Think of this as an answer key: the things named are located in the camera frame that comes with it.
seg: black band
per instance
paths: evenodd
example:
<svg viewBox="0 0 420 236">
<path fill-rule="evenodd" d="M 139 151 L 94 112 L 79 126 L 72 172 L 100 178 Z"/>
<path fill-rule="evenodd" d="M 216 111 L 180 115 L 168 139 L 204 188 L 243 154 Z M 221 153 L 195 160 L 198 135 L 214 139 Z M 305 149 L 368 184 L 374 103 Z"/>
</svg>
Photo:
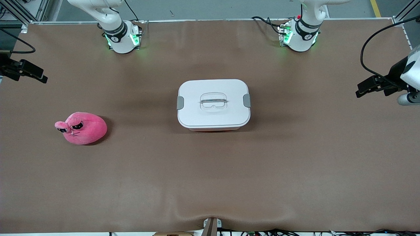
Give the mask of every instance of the black band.
<svg viewBox="0 0 420 236">
<path fill-rule="evenodd" d="M 310 25 L 310 24 L 308 24 L 308 23 L 306 23 L 306 22 L 304 22 L 303 20 L 302 20 L 302 18 L 300 18 L 299 19 L 299 21 L 298 21 L 298 23 L 301 23 L 303 26 L 305 26 L 306 28 L 309 28 L 309 29 L 318 29 L 319 27 L 321 27 L 321 25 L 322 25 L 322 23 L 320 23 L 319 25 Z"/>
<path fill-rule="evenodd" d="M 116 34 L 116 33 L 120 32 L 124 27 L 127 27 L 127 26 L 124 23 L 124 21 L 121 21 L 121 25 L 118 26 L 118 28 L 116 28 L 114 30 L 104 30 L 104 32 L 107 33 L 107 34 Z"/>
<path fill-rule="evenodd" d="M 112 42 L 121 42 L 121 39 L 124 37 L 124 35 L 126 35 L 127 33 L 127 25 L 123 22 L 122 24 L 122 30 L 117 33 L 117 34 L 109 34 L 109 31 L 105 31 L 106 36 L 109 40 L 111 40 Z"/>
<path fill-rule="evenodd" d="M 300 26 L 299 26 L 299 23 L 298 22 L 296 22 L 296 33 L 298 33 L 298 35 L 300 35 L 300 36 L 302 36 L 302 39 L 304 40 L 304 41 L 308 41 L 308 40 L 311 40 L 317 33 L 318 33 L 318 30 L 317 31 L 314 31 L 314 32 L 312 32 L 312 33 L 309 33 L 309 32 L 306 32 L 306 31 L 303 31 L 301 28 L 300 28 Z"/>
</svg>

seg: table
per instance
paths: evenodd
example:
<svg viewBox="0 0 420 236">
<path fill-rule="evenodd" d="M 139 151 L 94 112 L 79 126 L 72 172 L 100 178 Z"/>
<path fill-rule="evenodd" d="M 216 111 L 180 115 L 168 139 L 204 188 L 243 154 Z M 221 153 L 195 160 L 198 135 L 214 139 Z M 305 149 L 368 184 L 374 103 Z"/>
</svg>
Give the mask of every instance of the table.
<svg viewBox="0 0 420 236">
<path fill-rule="evenodd" d="M 185 231 L 209 216 L 241 231 L 419 231 L 419 107 L 354 94 L 370 76 L 360 48 L 389 24 L 325 21 L 297 53 L 261 22 L 150 23 L 127 55 L 95 25 L 30 25 L 21 37 L 36 53 L 13 58 L 49 81 L 0 86 L 0 232 Z M 409 51 L 394 27 L 365 61 L 386 74 Z M 247 83 L 249 123 L 183 128 L 179 86 L 220 78 Z M 102 142 L 72 145 L 54 128 L 76 111 L 104 117 Z"/>
</svg>

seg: pink plush toy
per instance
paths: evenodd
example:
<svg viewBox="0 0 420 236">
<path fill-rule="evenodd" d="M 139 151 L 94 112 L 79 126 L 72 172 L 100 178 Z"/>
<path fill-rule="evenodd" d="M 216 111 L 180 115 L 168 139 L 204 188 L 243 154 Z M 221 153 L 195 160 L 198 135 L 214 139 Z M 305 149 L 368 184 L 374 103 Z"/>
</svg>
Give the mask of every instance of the pink plush toy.
<svg viewBox="0 0 420 236">
<path fill-rule="evenodd" d="M 77 145 L 86 145 L 102 138 L 107 131 L 105 121 L 97 115 L 85 112 L 71 114 L 65 122 L 54 125 L 64 138 Z"/>
</svg>

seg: cable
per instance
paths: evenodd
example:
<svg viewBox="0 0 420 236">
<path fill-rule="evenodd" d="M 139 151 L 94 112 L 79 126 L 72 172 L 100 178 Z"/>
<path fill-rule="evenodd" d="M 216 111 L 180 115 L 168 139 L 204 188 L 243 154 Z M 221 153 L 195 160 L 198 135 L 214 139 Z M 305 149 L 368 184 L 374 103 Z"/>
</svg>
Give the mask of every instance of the cable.
<svg viewBox="0 0 420 236">
<path fill-rule="evenodd" d="M 271 25 L 271 28 L 273 28 L 274 32 L 276 32 L 277 34 L 281 34 L 281 35 L 286 35 L 285 33 L 280 33 L 279 31 L 277 31 L 277 29 L 275 29 L 274 27 L 279 27 L 280 25 L 277 24 L 273 24 L 270 20 L 270 17 L 267 17 L 267 20 L 264 20 L 263 18 L 259 17 L 259 16 L 254 16 L 251 17 L 251 19 L 260 19 L 262 20 L 264 23 Z"/>
<path fill-rule="evenodd" d="M 278 235 L 278 233 L 282 233 L 279 236 L 283 236 L 283 235 L 286 235 L 286 236 L 300 236 L 296 232 L 288 231 L 288 230 L 283 230 L 283 229 L 277 229 L 277 228 L 276 229 L 273 229 L 271 232 L 274 232 L 275 235 Z"/>
<path fill-rule="evenodd" d="M 29 54 L 29 53 L 34 53 L 34 52 L 35 52 L 35 48 L 34 48 L 32 45 L 30 45 L 29 43 L 27 43 L 27 42 L 25 42 L 25 41 L 21 40 L 19 37 L 14 36 L 13 34 L 9 33 L 8 31 L 5 31 L 2 27 L 0 27 L 0 30 L 1 30 L 1 31 L 3 31 L 3 32 L 5 32 L 6 34 L 8 34 L 8 35 L 12 36 L 13 38 L 15 38 L 15 39 L 17 39 L 17 40 L 21 41 L 22 43 L 24 43 L 24 44 L 28 45 L 28 46 L 32 49 L 31 51 L 12 51 L 12 50 L 11 50 L 11 51 L 10 51 L 10 53 L 17 53 L 17 54 Z"/>
<path fill-rule="evenodd" d="M 1 6 L 0 8 L 0 19 L 4 17 L 5 14 L 9 14 L 6 10 L 6 8 L 4 8 L 3 6 Z"/>
<path fill-rule="evenodd" d="M 382 228 L 382 229 L 378 229 L 378 230 L 376 230 L 374 232 L 371 232 L 371 233 L 343 232 L 343 233 L 336 234 L 336 236 L 371 236 L 374 233 L 390 233 L 390 234 L 397 234 L 399 236 L 412 236 L 412 234 L 413 234 L 412 232 L 409 232 L 409 231 L 405 231 L 404 233 L 402 233 L 402 232 Z"/>
<path fill-rule="evenodd" d="M 124 2 L 126 2 L 128 8 L 131 10 L 131 12 L 133 13 L 133 15 L 136 17 L 136 21 L 139 20 L 139 18 L 137 17 L 137 15 L 134 13 L 133 9 L 131 9 L 130 5 L 128 4 L 127 0 L 124 0 Z"/>
<path fill-rule="evenodd" d="M 404 88 L 401 88 L 400 86 L 398 86 L 396 83 L 394 83 L 394 82 L 390 81 L 390 80 L 389 80 L 389 79 L 387 79 L 386 77 L 382 76 L 382 75 L 381 75 L 381 74 L 379 74 L 378 72 L 373 71 L 373 70 L 369 69 L 367 66 L 365 66 L 365 63 L 363 62 L 363 53 L 365 52 L 365 47 L 366 47 L 366 45 L 368 44 L 368 42 L 369 42 L 369 41 L 370 41 L 370 40 L 371 40 L 374 36 L 376 36 L 377 34 L 381 33 L 382 31 L 384 31 L 384 30 L 386 30 L 386 29 L 389 29 L 389 28 L 391 28 L 391 27 L 394 27 L 394 26 L 397 26 L 397 25 L 400 25 L 400 24 L 404 24 L 404 23 L 409 22 L 409 21 L 413 21 L 413 20 L 415 20 L 415 19 L 417 19 L 417 18 L 420 18 L 420 16 L 412 17 L 412 18 L 409 18 L 409 19 L 407 19 L 407 20 L 403 20 L 403 21 L 400 21 L 400 22 L 394 23 L 394 24 L 392 24 L 392 25 L 388 25 L 387 27 L 384 27 L 384 28 L 382 28 L 382 29 L 378 30 L 377 32 L 375 32 L 374 34 L 372 34 L 372 35 L 371 35 L 371 36 L 370 36 L 370 37 L 366 40 L 365 44 L 364 44 L 364 45 L 363 45 L 363 47 L 362 47 L 362 50 L 360 51 L 360 64 L 362 64 L 362 67 L 363 67 L 365 70 L 369 71 L 370 73 L 372 73 L 372 74 L 374 74 L 374 75 L 376 75 L 376 76 L 381 77 L 382 79 L 384 79 L 384 80 L 385 80 L 385 81 L 387 81 L 388 83 L 392 84 L 393 86 L 395 86 L 395 87 L 397 87 L 397 88 L 399 88 L 399 89 L 404 89 Z"/>
<path fill-rule="evenodd" d="M 118 13 L 118 14 L 119 14 L 119 12 L 118 12 L 117 10 L 112 9 L 112 8 L 109 8 L 109 9 L 111 9 L 111 11 L 115 11 L 116 13 Z"/>
<path fill-rule="evenodd" d="M 268 21 L 266 21 L 265 19 L 263 19 L 263 18 L 261 18 L 261 17 L 259 17 L 259 16 L 254 16 L 254 17 L 251 17 L 251 19 L 260 19 L 260 20 L 262 20 L 264 23 L 266 23 L 266 24 L 270 24 Z"/>
</svg>

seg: metal frame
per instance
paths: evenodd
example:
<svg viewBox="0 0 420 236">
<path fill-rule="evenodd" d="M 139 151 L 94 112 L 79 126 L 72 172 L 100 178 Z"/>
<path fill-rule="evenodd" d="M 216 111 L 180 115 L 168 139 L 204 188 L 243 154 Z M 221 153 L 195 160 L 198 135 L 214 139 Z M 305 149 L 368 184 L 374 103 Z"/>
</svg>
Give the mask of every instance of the metal frame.
<svg viewBox="0 0 420 236">
<path fill-rule="evenodd" d="M 41 4 L 38 8 L 36 15 L 32 15 L 23 5 L 16 0 L 1 0 L 0 4 L 6 8 L 6 10 L 13 15 L 17 21 L 20 21 L 23 25 L 28 26 L 34 21 L 42 21 L 45 14 L 45 9 L 49 0 L 41 0 Z M 16 25 L 15 22 L 1 22 L 1 25 Z"/>
<path fill-rule="evenodd" d="M 6 8 L 11 15 L 13 15 L 23 25 L 29 25 L 36 21 L 36 18 L 20 3 L 15 0 L 2 0 L 1 5 Z"/>
<path fill-rule="evenodd" d="M 403 21 L 404 18 L 412 11 L 414 8 L 420 6 L 420 0 L 410 0 L 403 9 L 395 16 L 395 21 Z"/>
<path fill-rule="evenodd" d="M 381 18 L 326 18 L 326 21 L 340 21 L 340 20 L 391 20 L 391 17 Z M 271 18 L 272 21 L 289 21 L 289 18 Z M 138 23 L 164 23 L 164 22 L 184 22 L 184 21 L 255 21 L 251 18 L 232 18 L 232 19 L 218 19 L 218 20 L 195 20 L 195 19 L 184 19 L 184 20 L 155 20 L 147 21 L 140 20 L 134 21 Z M 36 25 L 89 25 L 97 24 L 97 21 L 33 21 L 32 24 Z"/>
</svg>

